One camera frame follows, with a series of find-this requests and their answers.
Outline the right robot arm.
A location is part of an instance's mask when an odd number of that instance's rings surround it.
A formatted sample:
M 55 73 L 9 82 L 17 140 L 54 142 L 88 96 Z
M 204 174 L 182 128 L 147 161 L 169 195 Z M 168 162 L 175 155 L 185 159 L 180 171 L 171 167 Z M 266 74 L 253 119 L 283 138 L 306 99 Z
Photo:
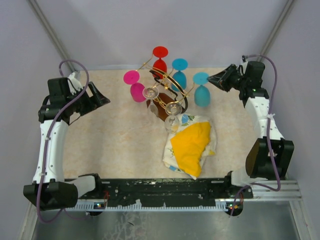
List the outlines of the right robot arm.
M 272 95 L 262 87 L 265 67 L 259 61 L 244 61 L 207 77 L 209 83 L 222 91 L 239 92 L 257 136 L 245 166 L 231 171 L 231 180 L 223 185 L 223 192 L 229 198 L 235 198 L 243 186 L 284 179 L 295 149 L 294 143 L 280 133 L 271 113 Z

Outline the blue wine glass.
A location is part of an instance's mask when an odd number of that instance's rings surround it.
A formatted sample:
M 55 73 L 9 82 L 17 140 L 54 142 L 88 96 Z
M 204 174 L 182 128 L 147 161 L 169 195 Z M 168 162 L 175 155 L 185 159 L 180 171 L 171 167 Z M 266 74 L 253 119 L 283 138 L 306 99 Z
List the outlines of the blue wine glass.
M 208 107 L 211 102 L 211 94 L 209 89 L 205 86 L 208 83 L 209 75 L 205 72 L 196 73 L 192 80 L 198 85 L 194 92 L 194 102 L 198 107 Z
M 188 68 L 188 62 L 184 58 L 176 58 L 171 65 L 176 70 L 172 78 L 185 90 L 187 87 L 187 77 L 183 71 Z

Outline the red wine glass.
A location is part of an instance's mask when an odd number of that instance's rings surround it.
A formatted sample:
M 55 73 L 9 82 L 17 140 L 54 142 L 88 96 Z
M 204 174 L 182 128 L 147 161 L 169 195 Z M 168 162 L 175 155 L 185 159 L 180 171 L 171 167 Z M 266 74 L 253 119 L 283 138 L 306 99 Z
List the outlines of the red wine glass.
M 168 55 L 169 51 L 164 46 L 157 46 L 153 49 L 152 54 L 157 58 L 152 66 L 152 70 L 155 72 L 153 76 L 158 79 L 163 79 L 163 75 L 160 72 L 167 72 L 167 64 L 163 60 Z

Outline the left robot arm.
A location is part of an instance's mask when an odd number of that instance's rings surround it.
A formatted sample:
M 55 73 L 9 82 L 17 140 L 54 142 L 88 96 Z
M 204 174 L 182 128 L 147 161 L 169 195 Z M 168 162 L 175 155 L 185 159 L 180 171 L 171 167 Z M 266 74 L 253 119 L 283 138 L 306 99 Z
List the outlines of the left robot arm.
M 103 195 L 104 186 L 97 173 L 66 181 L 63 157 L 71 116 L 78 113 L 82 117 L 110 103 L 91 81 L 87 86 L 92 96 L 75 78 L 53 78 L 47 85 L 49 94 L 38 111 L 41 143 L 37 168 L 32 183 L 23 187 L 23 195 L 39 211 L 72 208 L 83 196 L 97 199 Z

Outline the pink wine glass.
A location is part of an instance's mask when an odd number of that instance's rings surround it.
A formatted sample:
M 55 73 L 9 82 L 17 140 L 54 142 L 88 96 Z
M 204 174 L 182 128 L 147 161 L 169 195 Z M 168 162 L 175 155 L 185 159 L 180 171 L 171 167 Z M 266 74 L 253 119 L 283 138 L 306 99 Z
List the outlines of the pink wine glass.
M 139 82 L 140 74 L 136 70 L 129 70 L 123 76 L 123 81 L 130 85 L 130 94 L 132 99 L 137 103 L 142 103 L 146 100 L 143 95 L 145 86 Z

